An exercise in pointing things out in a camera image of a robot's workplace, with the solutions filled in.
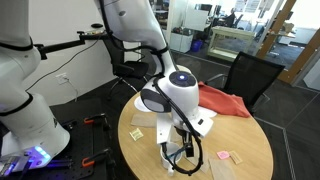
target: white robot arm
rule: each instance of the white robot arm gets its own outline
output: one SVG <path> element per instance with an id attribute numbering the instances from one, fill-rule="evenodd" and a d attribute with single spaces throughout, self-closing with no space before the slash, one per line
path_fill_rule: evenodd
<path id="1" fill-rule="evenodd" d="M 0 121 L 10 131 L 2 139 L 0 176 L 28 161 L 30 169 L 46 166 L 70 139 L 44 98 L 22 88 L 41 60 L 29 36 L 28 6 L 28 0 L 0 2 Z"/>
<path id="2" fill-rule="evenodd" d="M 199 113 L 196 78 L 177 69 L 148 0 L 95 0 L 95 2 L 102 13 L 111 40 L 115 36 L 123 41 L 141 42 L 143 46 L 140 49 L 149 49 L 153 55 L 157 65 L 156 75 L 141 90 L 141 99 L 147 108 L 159 113 L 157 143 L 161 144 L 163 149 L 166 149 L 166 142 L 169 141 L 172 124 L 184 136 L 187 146 L 191 148 L 193 148 L 191 136 L 194 137 L 200 148 L 199 164 L 195 169 L 183 170 L 168 159 L 177 171 L 191 175 L 202 164 L 202 150 L 198 136 L 204 137 L 213 125 L 209 117 L 202 117 Z M 170 119 L 161 115 L 169 112 L 171 112 Z M 191 151 L 187 152 L 187 156 L 193 155 L 193 150 Z"/>
<path id="3" fill-rule="evenodd" d="M 172 119 L 166 119 L 167 125 L 174 124 L 187 132 L 187 139 L 192 135 L 200 144 L 198 136 L 204 137 L 213 122 L 200 116 L 197 81 L 192 74 L 177 71 L 149 1 L 95 0 L 95 3 L 110 37 L 141 42 L 143 45 L 136 49 L 146 48 L 153 54 L 157 75 L 141 91 L 144 104 L 158 113 L 172 112 Z M 31 169 L 46 166 L 70 139 L 44 98 L 25 92 L 21 86 L 41 59 L 29 37 L 28 6 L 28 0 L 0 3 L 0 121 L 10 130 L 3 138 L 0 176 L 21 171 L 27 161 L 32 161 Z M 165 149 L 168 138 L 159 139 L 158 143 Z M 192 171 L 183 171 L 170 163 L 179 172 L 191 175 L 200 168 L 202 154 L 199 165 Z"/>

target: cable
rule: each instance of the cable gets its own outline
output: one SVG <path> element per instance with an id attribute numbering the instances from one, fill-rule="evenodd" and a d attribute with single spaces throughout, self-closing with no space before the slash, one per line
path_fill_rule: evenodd
<path id="1" fill-rule="evenodd" d="M 78 96 L 79 96 L 79 91 L 74 87 L 74 85 L 71 83 L 69 78 L 66 78 L 67 82 L 71 85 L 71 87 L 74 89 L 74 91 L 76 92 L 76 98 L 74 98 L 74 102 L 78 101 Z"/>
<path id="2" fill-rule="evenodd" d="M 133 51 L 133 52 L 141 55 L 141 57 L 139 59 L 137 59 L 137 61 L 141 61 L 142 59 L 144 59 L 146 57 L 146 55 L 144 55 L 143 53 L 140 53 L 137 51 Z"/>
<path id="3" fill-rule="evenodd" d="M 41 81 L 43 78 L 49 76 L 50 74 L 53 74 L 53 73 L 59 71 L 62 67 L 64 67 L 64 66 L 67 65 L 68 63 L 70 63 L 70 62 L 71 62 L 77 55 L 79 55 L 80 53 L 82 53 L 82 52 L 84 52 L 84 51 L 92 48 L 94 45 L 96 45 L 97 42 L 100 40 L 102 34 L 103 34 L 103 33 L 101 33 L 101 34 L 99 35 L 99 37 L 98 37 L 98 39 L 96 40 L 96 42 L 94 42 L 91 46 L 89 46 L 89 47 L 87 47 L 87 48 L 85 48 L 85 49 L 77 52 L 75 55 L 73 55 L 73 56 L 71 57 L 71 59 L 69 59 L 66 63 L 62 64 L 62 65 L 61 65 L 59 68 L 57 68 L 56 70 L 54 70 L 54 71 L 52 71 L 52 72 L 49 72 L 49 73 L 43 75 L 41 78 L 39 78 L 38 80 L 36 80 L 36 82 L 34 82 L 29 88 L 27 88 L 26 91 L 29 91 L 33 86 L 35 86 L 35 85 L 36 85 L 39 81 Z"/>
<path id="4" fill-rule="evenodd" d="M 24 175 L 27 174 L 27 172 L 28 172 L 31 164 L 32 164 L 32 161 L 28 160 L 27 163 L 26 163 L 26 164 L 24 165 L 24 167 L 23 167 L 23 170 L 22 170 L 22 172 L 21 172 L 21 175 L 20 175 L 20 177 L 19 177 L 19 180 L 22 180 L 23 177 L 24 177 Z"/>
<path id="5" fill-rule="evenodd" d="M 198 164 L 196 165 L 196 167 L 192 170 L 185 170 L 180 168 L 177 164 L 176 164 L 176 157 L 178 155 L 178 153 L 176 153 L 174 155 L 174 161 L 172 162 L 171 159 L 169 158 L 169 156 L 167 155 L 166 151 L 166 143 L 162 143 L 162 150 L 163 153 L 165 155 L 165 158 L 168 160 L 168 162 L 172 165 L 172 167 L 174 169 L 176 169 L 178 172 L 182 173 L 182 174 L 188 174 L 189 176 L 191 176 L 193 173 L 197 172 L 201 165 L 203 164 L 203 151 L 202 151 L 202 146 L 201 146 L 201 140 L 198 137 L 197 132 L 195 131 L 195 129 L 193 128 L 193 126 L 191 125 L 190 121 L 188 120 L 188 118 L 185 116 L 185 114 L 182 112 L 182 110 L 171 100 L 170 97 L 168 97 L 162 90 L 161 88 L 158 86 L 158 81 L 160 78 L 163 78 L 163 76 L 158 76 L 154 79 L 154 87 L 156 88 L 156 90 L 160 93 L 160 95 L 171 105 L 171 107 L 177 112 L 177 114 L 180 116 L 180 118 L 182 119 L 182 121 L 186 124 L 187 128 L 189 129 L 191 135 L 194 137 L 198 148 L 199 148 L 199 161 Z"/>

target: chair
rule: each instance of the chair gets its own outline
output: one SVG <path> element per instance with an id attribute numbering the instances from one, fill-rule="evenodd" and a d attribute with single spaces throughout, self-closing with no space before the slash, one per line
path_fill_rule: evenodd
<path id="1" fill-rule="evenodd" d="M 242 97 L 246 108 L 253 115 L 259 106 L 270 100 L 264 91 L 270 87 L 284 67 L 239 52 L 228 75 L 218 74 L 205 81 L 205 84 L 208 85 L 218 78 L 226 78 L 220 90 Z"/>
<path id="2" fill-rule="evenodd" d="M 241 20 L 242 16 L 243 16 L 243 14 L 241 14 L 241 15 L 239 16 L 239 18 L 236 20 L 236 22 L 234 22 L 234 24 L 232 25 L 232 28 L 238 28 L 238 23 L 239 23 L 239 21 Z"/>
<path id="3" fill-rule="evenodd" d="M 235 18 L 236 18 L 235 15 L 230 15 L 230 16 L 224 18 L 225 21 L 223 22 L 223 26 L 231 28 L 233 26 Z"/>
<path id="4" fill-rule="evenodd" d="M 124 48 L 123 42 L 121 40 L 115 37 L 114 39 L 116 44 L 119 47 Z M 148 72 L 149 64 L 145 62 L 141 62 L 141 60 L 125 61 L 124 60 L 125 52 L 123 50 L 120 50 L 117 47 L 115 47 L 111 42 L 111 40 L 103 40 L 103 42 L 110 54 L 113 75 L 115 75 L 118 78 L 118 81 L 115 84 L 113 84 L 113 86 L 109 91 L 109 94 L 107 96 L 108 99 L 109 100 L 111 99 L 112 91 L 115 89 L 115 87 L 119 83 L 122 83 L 122 82 L 127 84 L 135 92 L 138 92 L 137 89 L 125 79 L 135 78 L 135 79 L 144 80 L 145 82 L 147 82 L 145 75 Z"/>

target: round table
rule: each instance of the round table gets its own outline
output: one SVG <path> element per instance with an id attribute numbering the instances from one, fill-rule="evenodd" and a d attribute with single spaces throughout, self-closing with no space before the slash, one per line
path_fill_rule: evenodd
<path id="1" fill-rule="evenodd" d="M 123 108 L 118 126 L 118 138 L 123 156 L 138 179 L 213 179 L 209 169 L 206 173 L 199 170 L 191 177 L 175 172 L 172 177 L 162 167 L 160 146 L 156 144 L 156 129 L 131 125 L 134 114 L 143 113 L 145 118 L 155 118 L 153 112 L 141 112 L 134 106 L 133 96 Z M 231 158 L 231 168 L 238 180 L 271 179 L 273 173 L 273 157 L 268 139 L 263 130 L 252 117 L 217 115 L 212 118 L 212 130 L 202 139 L 203 151 L 214 159 L 219 159 L 219 151 L 236 151 L 243 160 L 235 164 Z M 134 141 L 129 132 L 139 128 L 143 137 Z M 194 165 L 185 158 L 178 163 L 184 169 L 193 169 Z"/>

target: person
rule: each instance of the person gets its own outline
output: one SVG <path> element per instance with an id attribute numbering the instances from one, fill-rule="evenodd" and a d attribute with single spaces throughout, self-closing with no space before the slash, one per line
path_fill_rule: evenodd
<path id="1" fill-rule="evenodd" d="M 236 15 L 234 14 L 235 9 L 231 9 L 231 14 L 227 17 L 222 18 L 224 21 L 222 23 L 222 26 L 225 27 L 232 27 L 234 20 L 236 19 Z"/>

